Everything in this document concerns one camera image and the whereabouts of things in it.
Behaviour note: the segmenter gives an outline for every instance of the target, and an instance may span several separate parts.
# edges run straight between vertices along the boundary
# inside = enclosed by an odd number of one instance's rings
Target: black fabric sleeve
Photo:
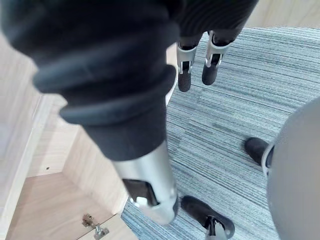
[[[114,161],[141,157],[166,139],[165,96],[176,71],[166,49],[179,37],[170,1],[2,0],[10,44],[38,67],[33,83],[67,100]]]

